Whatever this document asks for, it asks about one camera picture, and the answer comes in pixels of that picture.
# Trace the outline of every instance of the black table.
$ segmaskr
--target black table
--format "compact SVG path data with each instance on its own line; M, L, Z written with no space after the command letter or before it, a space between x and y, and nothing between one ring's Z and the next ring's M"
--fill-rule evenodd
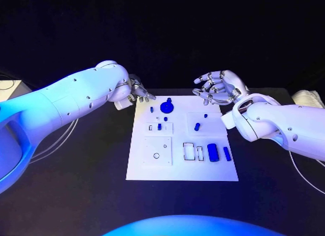
M284 89L251 91L291 104ZM190 89L150 92L192 95ZM79 119L63 146L0 194L0 235L98 236L130 222L174 214L225 217L286 235L325 235L325 195L300 178L287 151L270 140L249 143L235 129L228 140L238 182L125 181L132 118L134 106L117 111L106 103ZM323 167L293 156L303 175L325 190Z

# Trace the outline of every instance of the blue object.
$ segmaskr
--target blue object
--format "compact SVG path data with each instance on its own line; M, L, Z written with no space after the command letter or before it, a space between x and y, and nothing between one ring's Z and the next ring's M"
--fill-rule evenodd
M218 156L218 151L216 151L216 145L215 144L208 144L206 145L206 151L208 151L209 161L210 162L219 161L219 156Z
M199 126L200 126L200 124L199 124L199 123L196 123L195 131L197 131L197 130L199 130Z
M173 111L171 99L167 98L167 101L160 104L160 111L167 114Z
M281 236L260 226L236 220L202 215L167 215L140 220L109 231L104 236Z
M223 147L223 153L225 153L226 161L231 161L231 156L229 156L229 152L228 152L226 147Z

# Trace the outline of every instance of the white board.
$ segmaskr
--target white board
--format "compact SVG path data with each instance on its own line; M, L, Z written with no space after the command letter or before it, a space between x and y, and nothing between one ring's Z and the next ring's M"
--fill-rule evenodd
M164 114L160 111L160 104L169 97L174 108L171 113ZM222 150L223 147L228 147L229 150L229 144L226 129L222 128L223 124L219 117L219 106L210 104L203 106L203 101L196 96L157 96L154 101L151 100L147 103L137 102L125 179L238 181L234 157L231 156L231 161L226 161ZM200 120L200 128L197 131L199 133L195 133L196 131L193 131L190 127L193 127L193 122L197 120ZM171 129L171 131L161 132L161 134L157 135L158 131L154 127L157 127L158 123L161 124L161 127L164 127L163 123L171 123L171 125L167 125L167 130ZM154 128L151 133L145 131L148 125ZM151 153L156 153L156 151L154 140L150 137L163 137L156 141L157 152L163 152L160 147L161 140L164 140L163 142L166 143L166 138L170 138L171 165L170 163L166 163L166 160L169 159L166 154L163 154L164 158L161 159L164 161L160 160L157 162L153 160L154 157ZM183 143L193 143L195 160L183 159ZM209 162L206 151L208 144L216 144L219 155L218 162ZM196 147L202 147L203 161L197 160ZM148 165L147 163L143 163L147 158L151 158L151 160L148 160Z

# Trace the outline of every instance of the dark wall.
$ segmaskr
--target dark wall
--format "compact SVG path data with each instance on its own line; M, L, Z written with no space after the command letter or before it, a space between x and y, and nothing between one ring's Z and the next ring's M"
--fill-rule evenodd
M325 3L213 2L0 0L0 72L43 87L112 59L147 88L231 69L249 87L302 89L325 66Z

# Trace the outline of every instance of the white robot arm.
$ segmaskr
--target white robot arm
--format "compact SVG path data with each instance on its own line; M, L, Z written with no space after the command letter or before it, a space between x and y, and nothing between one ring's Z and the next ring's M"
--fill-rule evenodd
M156 99L114 61L101 62L43 89L0 102L0 193L24 172L43 138L106 101L119 110Z
M195 84L200 81L206 83L193 94L203 98L205 105L234 102L221 118L226 129L236 127L249 142L271 139L286 150L325 161L325 109L281 106L271 97L249 94L229 70L209 72L195 79Z

